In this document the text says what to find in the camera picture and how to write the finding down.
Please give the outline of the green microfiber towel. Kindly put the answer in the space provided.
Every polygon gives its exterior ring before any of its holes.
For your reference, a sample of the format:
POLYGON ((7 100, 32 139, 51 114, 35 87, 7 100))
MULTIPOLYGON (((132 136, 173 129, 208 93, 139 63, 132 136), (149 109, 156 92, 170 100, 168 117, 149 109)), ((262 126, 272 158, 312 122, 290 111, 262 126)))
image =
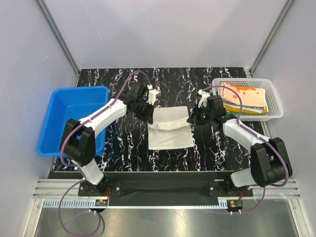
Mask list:
MULTIPOLYGON (((239 113, 240 111, 240 105, 231 104, 229 102, 225 102, 223 100, 223 104, 225 106, 226 111, 232 112, 232 113, 239 113)), ((241 112, 244 114, 253 114, 253 115, 261 115, 266 114, 269 111, 268 105, 266 107, 249 107, 249 106, 242 106, 241 112)))

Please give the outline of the grey white towel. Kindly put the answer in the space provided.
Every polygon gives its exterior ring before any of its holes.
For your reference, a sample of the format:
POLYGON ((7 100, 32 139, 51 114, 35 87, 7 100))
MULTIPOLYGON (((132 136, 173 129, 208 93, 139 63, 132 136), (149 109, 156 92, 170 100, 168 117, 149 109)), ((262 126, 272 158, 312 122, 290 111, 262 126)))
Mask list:
POLYGON ((188 107, 155 108, 148 124, 149 150, 174 150, 194 146, 188 107))

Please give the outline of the cream orange patterned towel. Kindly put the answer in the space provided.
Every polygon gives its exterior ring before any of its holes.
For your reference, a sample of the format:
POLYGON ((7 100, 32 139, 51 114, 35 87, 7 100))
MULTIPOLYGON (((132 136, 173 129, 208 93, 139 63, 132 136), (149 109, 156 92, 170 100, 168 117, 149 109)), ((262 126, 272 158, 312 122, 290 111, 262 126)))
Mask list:
POLYGON ((267 106, 265 89, 263 88, 235 86, 226 82, 222 83, 222 86, 225 88, 220 87, 218 89, 218 94, 225 102, 240 105, 239 96, 243 106, 260 108, 267 106))

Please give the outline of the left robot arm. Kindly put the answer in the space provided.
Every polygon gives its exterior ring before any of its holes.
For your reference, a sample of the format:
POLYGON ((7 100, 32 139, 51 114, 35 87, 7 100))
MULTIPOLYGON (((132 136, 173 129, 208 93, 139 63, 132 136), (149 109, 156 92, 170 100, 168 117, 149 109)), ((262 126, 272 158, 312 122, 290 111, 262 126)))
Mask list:
POLYGON ((140 121, 152 124, 154 104, 159 96, 160 91, 151 85, 134 83, 91 115, 66 122, 60 144, 61 157, 66 156, 73 162, 84 180, 90 183, 89 189, 95 195, 102 195, 107 188, 104 174, 94 158, 96 137, 108 125, 128 113, 134 113, 140 121))

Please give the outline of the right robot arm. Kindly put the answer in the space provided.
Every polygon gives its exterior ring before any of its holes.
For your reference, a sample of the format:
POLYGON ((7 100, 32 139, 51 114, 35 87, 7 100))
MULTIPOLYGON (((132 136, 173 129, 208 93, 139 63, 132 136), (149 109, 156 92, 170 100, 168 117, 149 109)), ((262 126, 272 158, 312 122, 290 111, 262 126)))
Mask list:
POLYGON ((231 174, 224 183, 228 195, 237 195, 243 186, 283 187, 292 176, 292 168, 282 139, 269 138, 228 114, 220 96, 201 97, 187 119, 193 125, 210 124, 234 139, 250 153, 250 167, 231 174))

